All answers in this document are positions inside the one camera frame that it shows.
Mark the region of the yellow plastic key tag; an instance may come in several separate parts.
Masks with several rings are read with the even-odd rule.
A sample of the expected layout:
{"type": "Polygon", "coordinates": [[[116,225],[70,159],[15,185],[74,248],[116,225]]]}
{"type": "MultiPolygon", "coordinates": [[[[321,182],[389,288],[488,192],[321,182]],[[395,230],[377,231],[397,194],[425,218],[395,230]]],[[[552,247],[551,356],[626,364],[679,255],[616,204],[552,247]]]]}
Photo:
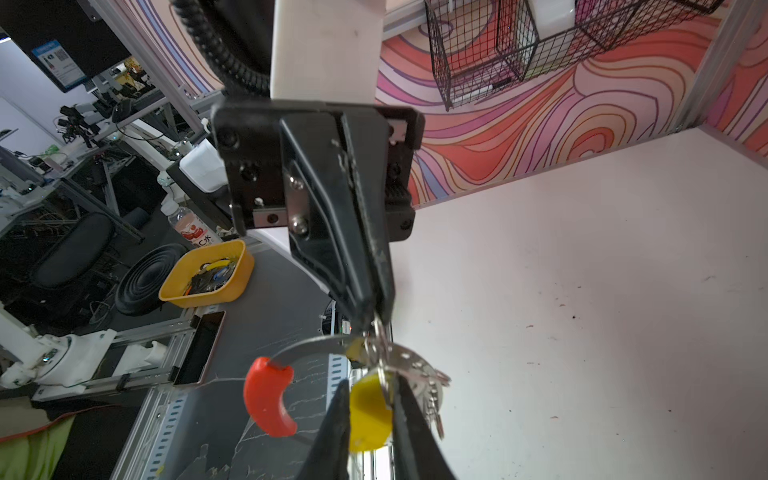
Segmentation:
{"type": "Polygon", "coordinates": [[[384,447],[392,434],[393,413],[376,373],[366,375],[351,388],[349,408],[349,451],[363,453],[384,447]]]}

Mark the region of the metal keyring disc red grip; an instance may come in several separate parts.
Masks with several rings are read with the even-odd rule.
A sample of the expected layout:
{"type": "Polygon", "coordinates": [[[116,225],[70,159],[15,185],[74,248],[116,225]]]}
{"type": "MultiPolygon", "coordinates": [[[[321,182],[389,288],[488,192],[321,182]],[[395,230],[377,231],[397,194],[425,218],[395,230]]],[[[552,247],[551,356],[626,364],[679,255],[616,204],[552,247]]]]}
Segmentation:
{"type": "Polygon", "coordinates": [[[251,365],[244,380],[244,404],[251,419],[267,435],[279,438],[298,432],[283,396],[294,380],[293,364],[315,356],[329,358],[329,391],[349,378],[354,365],[360,368],[382,365],[386,373],[398,373],[406,378],[429,424],[438,420],[443,389],[451,383],[448,375],[415,351],[380,337],[327,335],[302,340],[273,357],[259,357],[251,365]]]}

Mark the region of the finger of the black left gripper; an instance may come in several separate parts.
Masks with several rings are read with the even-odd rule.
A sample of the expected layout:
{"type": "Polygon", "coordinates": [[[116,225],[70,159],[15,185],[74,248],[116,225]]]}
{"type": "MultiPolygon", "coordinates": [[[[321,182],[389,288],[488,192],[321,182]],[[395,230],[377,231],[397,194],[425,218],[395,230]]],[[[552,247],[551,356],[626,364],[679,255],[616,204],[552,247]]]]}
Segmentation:
{"type": "Polygon", "coordinates": [[[369,330],[378,286],[337,122],[328,113],[294,113],[279,125],[291,254],[355,328],[369,330]]]}
{"type": "Polygon", "coordinates": [[[373,312],[382,321],[392,318],[395,283],[385,209],[388,127],[376,112],[346,112],[342,128],[350,155],[352,187],[362,231],[373,312]]]}

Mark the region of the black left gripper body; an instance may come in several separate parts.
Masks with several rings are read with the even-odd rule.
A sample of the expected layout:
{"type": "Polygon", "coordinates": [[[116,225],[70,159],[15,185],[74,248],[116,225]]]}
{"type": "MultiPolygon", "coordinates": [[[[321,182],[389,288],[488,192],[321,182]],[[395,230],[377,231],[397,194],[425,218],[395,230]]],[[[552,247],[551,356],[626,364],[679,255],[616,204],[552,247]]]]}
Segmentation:
{"type": "Polygon", "coordinates": [[[328,113],[334,117],[352,182],[342,128],[346,112],[376,112],[385,119],[389,143],[385,190],[389,239],[398,242],[410,236],[415,212],[408,183],[413,157],[424,134],[425,118],[421,113],[402,106],[245,98],[226,101],[213,118],[216,148],[226,167],[238,232],[289,225],[279,125],[286,115],[328,113]]]}

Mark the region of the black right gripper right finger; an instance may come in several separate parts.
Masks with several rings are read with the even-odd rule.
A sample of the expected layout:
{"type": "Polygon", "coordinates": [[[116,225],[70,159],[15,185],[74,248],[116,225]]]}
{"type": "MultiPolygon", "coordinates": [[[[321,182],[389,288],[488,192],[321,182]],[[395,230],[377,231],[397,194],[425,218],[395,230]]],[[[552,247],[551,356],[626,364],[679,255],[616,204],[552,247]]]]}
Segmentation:
{"type": "Polygon", "coordinates": [[[408,381],[397,375],[393,403],[393,465],[400,480],[455,480],[408,381]]]}

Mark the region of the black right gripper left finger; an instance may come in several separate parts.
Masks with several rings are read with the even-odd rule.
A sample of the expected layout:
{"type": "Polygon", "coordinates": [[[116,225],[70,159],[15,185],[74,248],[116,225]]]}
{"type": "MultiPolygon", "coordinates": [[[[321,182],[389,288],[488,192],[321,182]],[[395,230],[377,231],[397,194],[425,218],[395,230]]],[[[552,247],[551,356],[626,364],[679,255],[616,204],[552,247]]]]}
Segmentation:
{"type": "Polygon", "coordinates": [[[342,380],[296,479],[347,480],[350,433],[350,386],[342,380]]]}

